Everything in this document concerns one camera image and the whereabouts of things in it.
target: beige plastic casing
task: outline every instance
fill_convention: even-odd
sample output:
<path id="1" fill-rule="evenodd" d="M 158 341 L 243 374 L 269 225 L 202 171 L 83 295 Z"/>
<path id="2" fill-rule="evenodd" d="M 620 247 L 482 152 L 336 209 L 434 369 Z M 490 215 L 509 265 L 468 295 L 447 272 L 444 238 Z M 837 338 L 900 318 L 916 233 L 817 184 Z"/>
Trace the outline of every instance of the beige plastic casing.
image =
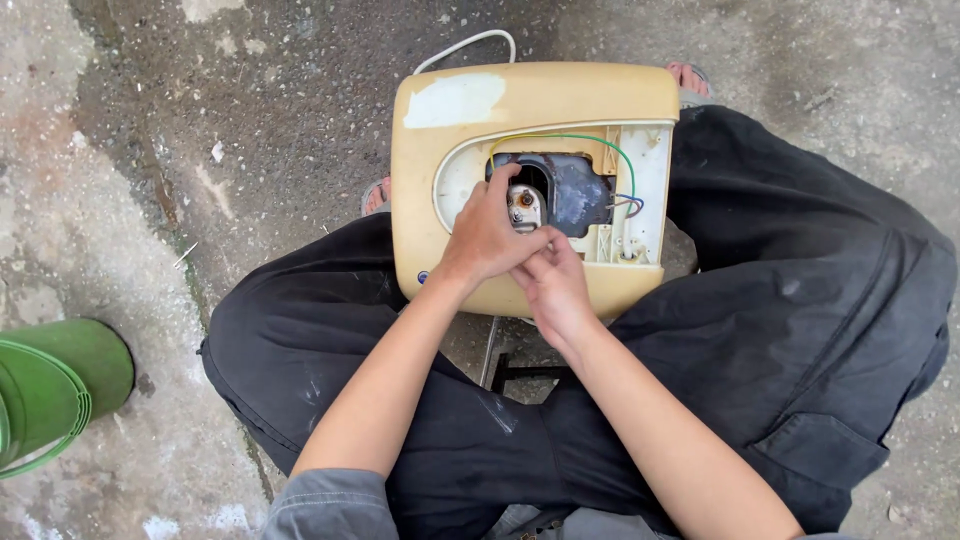
<path id="1" fill-rule="evenodd" d="M 653 133 L 647 136 L 656 138 L 649 142 L 649 147 L 656 147 L 658 161 L 651 167 L 655 170 L 646 171 L 644 187 L 646 193 L 653 189 L 658 201 L 650 208 L 644 207 L 647 212 L 644 232 L 650 229 L 647 234 L 655 236 L 649 242 L 651 247 L 641 246 L 646 248 L 646 253 L 634 260 L 591 263 L 587 258 L 585 263 L 594 312 L 601 318 L 619 315 L 663 279 L 659 265 L 660 240 L 665 220 L 670 138 L 679 111 L 676 82 L 669 72 L 657 67 L 523 62 L 408 77 L 396 94 L 391 161 L 391 215 L 400 289 L 412 299 L 422 286 L 418 276 L 421 272 L 430 272 L 440 262 L 450 239 L 449 226 L 445 223 L 449 216 L 442 218 L 443 212 L 438 206 L 438 180 L 443 175 L 464 176 L 467 173 L 458 171 L 466 170 L 468 176 L 454 180 L 464 186 L 483 182 L 486 155 L 502 136 L 527 132 L 575 133 L 600 136 L 617 143 L 618 138 L 627 136 L 628 132 L 634 139 Z M 465 148 L 471 151 L 466 157 L 467 167 L 453 172 L 445 170 L 457 156 L 465 161 L 465 156 L 458 154 Z M 626 189 L 629 193 L 630 177 L 625 161 L 600 142 L 575 138 L 513 139 L 500 143 L 496 152 L 586 155 L 592 161 L 594 172 L 615 176 L 618 192 Z M 635 168 L 638 164 L 644 166 L 640 155 L 631 161 Z M 468 190 L 461 189 L 456 196 L 466 200 Z M 616 209 L 620 212 L 617 214 L 620 221 L 627 211 L 625 207 Z M 596 236 L 596 227 L 591 227 L 588 238 L 572 240 L 577 251 L 585 251 L 582 244 Z M 461 310 L 531 316 L 522 291 L 508 275 L 482 283 Z"/>

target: green-yellow wire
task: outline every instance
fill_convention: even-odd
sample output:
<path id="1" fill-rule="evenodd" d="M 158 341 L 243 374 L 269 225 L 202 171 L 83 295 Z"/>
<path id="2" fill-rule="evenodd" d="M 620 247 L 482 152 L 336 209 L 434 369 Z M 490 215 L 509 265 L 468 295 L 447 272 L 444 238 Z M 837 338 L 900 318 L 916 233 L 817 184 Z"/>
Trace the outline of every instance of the green-yellow wire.
<path id="1" fill-rule="evenodd" d="M 612 142 L 609 142 L 608 140 L 604 140 L 604 139 L 602 139 L 602 138 L 600 138 L 600 137 L 598 137 L 598 136 L 591 136 L 591 135 L 573 135 L 573 134 L 519 134 L 519 135 L 507 135 L 507 136 L 505 136 L 505 137 L 499 138 L 499 139 L 493 144 L 493 146 L 490 147 L 490 169 L 491 169 L 491 170 L 494 170 L 494 168 L 496 168 L 496 165 L 493 164 L 493 151 L 496 150 L 497 145 L 499 145 L 501 142 L 503 142 L 503 141 L 505 141 L 505 140 L 511 140 L 511 139 L 514 139 L 514 138 L 550 138 L 550 137 L 586 138 L 586 139 L 589 139 L 589 140 L 595 140 L 595 141 L 597 141 L 597 142 L 602 142 L 603 144 L 606 144 L 607 146 L 613 148 L 613 150 L 616 150 L 617 153 L 619 153 L 620 156 L 623 156 L 623 159 L 624 159 L 625 161 L 627 161 L 627 167 L 630 168 L 630 196 L 631 196 L 631 197 L 636 197 L 636 173 L 634 173 L 634 165 L 630 162 L 630 158 L 627 158 L 627 155 L 623 153 L 623 150 L 620 150 L 620 147 L 619 147 L 619 146 L 613 144 Z"/>

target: hand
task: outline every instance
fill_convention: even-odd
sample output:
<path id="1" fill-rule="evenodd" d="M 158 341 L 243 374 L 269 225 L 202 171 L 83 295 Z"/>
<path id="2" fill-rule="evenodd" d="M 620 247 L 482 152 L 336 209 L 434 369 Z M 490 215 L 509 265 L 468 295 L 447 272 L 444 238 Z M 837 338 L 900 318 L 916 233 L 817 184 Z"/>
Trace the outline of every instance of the hand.
<path id="1" fill-rule="evenodd" d="M 553 228 L 548 232 L 553 249 L 533 254 L 510 275 L 523 289 L 543 339 L 577 369 L 580 355 L 574 347 L 575 338 L 589 323 L 598 321 L 590 306 L 580 256 L 566 235 Z"/>
<path id="2" fill-rule="evenodd" d="M 499 276 L 546 247 L 548 231 L 540 227 L 529 234 L 514 231 L 507 214 L 507 187 L 520 165 L 500 165 L 490 183 L 479 182 L 473 188 L 464 209 L 453 224 L 453 236 L 446 244 L 444 257 L 434 270 L 457 279 L 467 279 L 472 292 L 481 282 Z"/>

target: right hand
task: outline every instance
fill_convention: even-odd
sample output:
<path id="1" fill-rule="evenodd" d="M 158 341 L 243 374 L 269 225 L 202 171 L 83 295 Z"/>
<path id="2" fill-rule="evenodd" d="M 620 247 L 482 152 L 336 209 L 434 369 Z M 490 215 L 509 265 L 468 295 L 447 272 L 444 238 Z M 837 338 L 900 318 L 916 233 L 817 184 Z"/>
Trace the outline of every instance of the right hand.
<path id="1" fill-rule="evenodd" d="M 584 263 L 573 251 L 566 235 L 543 227 L 553 249 L 534 253 L 510 275 L 523 289 L 543 339 L 564 356 L 571 367 L 579 367 L 577 336 L 597 323 L 587 293 Z"/>

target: forearm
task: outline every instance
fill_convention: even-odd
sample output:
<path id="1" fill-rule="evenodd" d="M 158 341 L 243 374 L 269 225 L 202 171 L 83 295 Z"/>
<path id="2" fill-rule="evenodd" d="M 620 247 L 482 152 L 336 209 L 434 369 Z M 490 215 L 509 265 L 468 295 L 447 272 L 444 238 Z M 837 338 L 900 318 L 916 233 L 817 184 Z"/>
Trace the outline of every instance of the forearm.
<path id="1" fill-rule="evenodd" d="M 803 534 L 763 478 L 599 322 L 571 345 L 577 376 L 684 537 Z"/>
<path id="2" fill-rule="evenodd" d="M 465 280 L 430 276 L 314 428 L 291 476 L 309 469 L 390 474 L 440 341 L 468 293 Z"/>

